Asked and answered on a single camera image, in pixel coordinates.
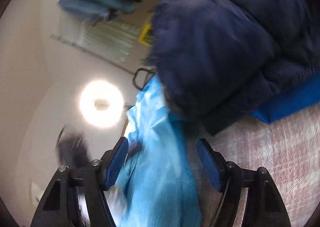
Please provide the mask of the yellow green patterned box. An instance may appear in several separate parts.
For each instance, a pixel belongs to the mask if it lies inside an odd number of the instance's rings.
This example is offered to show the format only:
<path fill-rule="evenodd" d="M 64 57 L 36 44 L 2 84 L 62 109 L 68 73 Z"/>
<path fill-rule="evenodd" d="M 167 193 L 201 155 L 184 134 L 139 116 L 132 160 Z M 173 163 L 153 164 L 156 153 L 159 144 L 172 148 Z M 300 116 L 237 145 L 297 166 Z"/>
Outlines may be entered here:
<path fill-rule="evenodd" d="M 149 15 L 147 20 L 144 22 L 144 25 L 140 31 L 140 35 L 138 38 L 138 42 L 141 44 L 153 47 L 153 40 L 154 40 L 154 29 L 152 27 L 152 17 L 153 15 Z"/>

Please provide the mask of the plaid bed cover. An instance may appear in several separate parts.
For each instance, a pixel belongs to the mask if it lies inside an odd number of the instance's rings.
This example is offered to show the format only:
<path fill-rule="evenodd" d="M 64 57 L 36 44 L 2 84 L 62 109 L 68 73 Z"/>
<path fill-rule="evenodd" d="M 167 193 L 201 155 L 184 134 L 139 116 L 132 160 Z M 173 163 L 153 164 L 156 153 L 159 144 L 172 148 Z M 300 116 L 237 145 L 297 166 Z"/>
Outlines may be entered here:
<path fill-rule="evenodd" d="M 244 169 L 265 167 L 283 199 L 292 226 L 304 226 L 319 204 L 319 105 L 271 124 L 245 117 L 210 136 L 196 122 L 184 122 L 187 156 L 197 185 L 201 226 L 210 226 L 221 199 L 196 150 L 205 138 L 227 161 Z"/>

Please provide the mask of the navy puffer jacket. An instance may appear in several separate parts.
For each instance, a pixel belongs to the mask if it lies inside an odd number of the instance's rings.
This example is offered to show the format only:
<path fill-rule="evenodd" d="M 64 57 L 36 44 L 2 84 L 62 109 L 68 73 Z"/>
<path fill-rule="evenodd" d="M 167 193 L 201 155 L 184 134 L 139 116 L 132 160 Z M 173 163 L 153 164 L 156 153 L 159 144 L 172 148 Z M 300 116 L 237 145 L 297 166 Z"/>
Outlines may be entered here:
<path fill-rule="evenodd" d="M 319 0 L 160 0 L 152 26 L 168 107 L 211 135 L 319 70 Z"/>

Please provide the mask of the light blue striped garment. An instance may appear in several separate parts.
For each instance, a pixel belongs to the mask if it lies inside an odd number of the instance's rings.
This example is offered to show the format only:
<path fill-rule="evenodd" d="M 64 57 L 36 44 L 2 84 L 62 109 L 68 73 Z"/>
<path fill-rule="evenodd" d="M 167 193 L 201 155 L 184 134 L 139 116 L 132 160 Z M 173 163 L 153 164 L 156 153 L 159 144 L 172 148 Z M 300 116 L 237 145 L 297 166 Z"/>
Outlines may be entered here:
<path fill-rule="evenodd" d="M 117 178 L 127 200 L 119 226 L 200 226 L 197 187 L 185 150 L 181 120 L 167 108 L 162 86 L 153 77 L 128 112 L 141 151 L 127 159 Z"/>

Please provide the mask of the royal blue folded garment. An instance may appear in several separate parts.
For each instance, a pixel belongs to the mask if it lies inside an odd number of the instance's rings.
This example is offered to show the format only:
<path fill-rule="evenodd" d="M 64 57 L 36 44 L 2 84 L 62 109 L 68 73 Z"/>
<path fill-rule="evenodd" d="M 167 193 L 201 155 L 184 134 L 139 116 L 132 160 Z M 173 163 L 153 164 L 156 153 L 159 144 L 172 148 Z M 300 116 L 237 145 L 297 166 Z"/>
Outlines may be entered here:
<path fill-rule="evenodd" d="M 303 83 L 265 101 L 251 116 L 270 124 L 317 104 L 320 99 L 319 71 Z"/>

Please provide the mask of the green striped hanging cloth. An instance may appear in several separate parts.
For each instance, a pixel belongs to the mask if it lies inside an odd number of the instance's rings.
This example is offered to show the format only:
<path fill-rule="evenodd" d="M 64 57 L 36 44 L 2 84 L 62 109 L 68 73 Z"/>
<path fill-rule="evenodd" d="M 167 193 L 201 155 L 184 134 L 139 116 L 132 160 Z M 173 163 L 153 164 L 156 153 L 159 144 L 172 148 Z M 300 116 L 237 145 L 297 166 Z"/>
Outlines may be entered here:
<path fill-rule="evenodd" d="M 92 26 L 60 13 L 60 39 L 116 64 L 125 63 L 139 34 L 140 27 L 121 19 Z"/>

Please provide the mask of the black clothes rack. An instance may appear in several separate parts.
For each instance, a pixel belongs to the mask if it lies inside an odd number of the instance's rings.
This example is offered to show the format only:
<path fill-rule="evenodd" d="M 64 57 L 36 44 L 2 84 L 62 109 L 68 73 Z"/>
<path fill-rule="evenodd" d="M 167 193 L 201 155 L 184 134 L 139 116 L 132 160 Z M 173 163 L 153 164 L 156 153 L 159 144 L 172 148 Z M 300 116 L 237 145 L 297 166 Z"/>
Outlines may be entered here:
<path fill-rule="evenodd" d="M 151 68 L 138 68 L 133 75 L 132 84 L 133 87 L 139 91 L 142 91 L 143 88 L 148 84 L 150 79 L 156 74 L 156 69 Z"/>

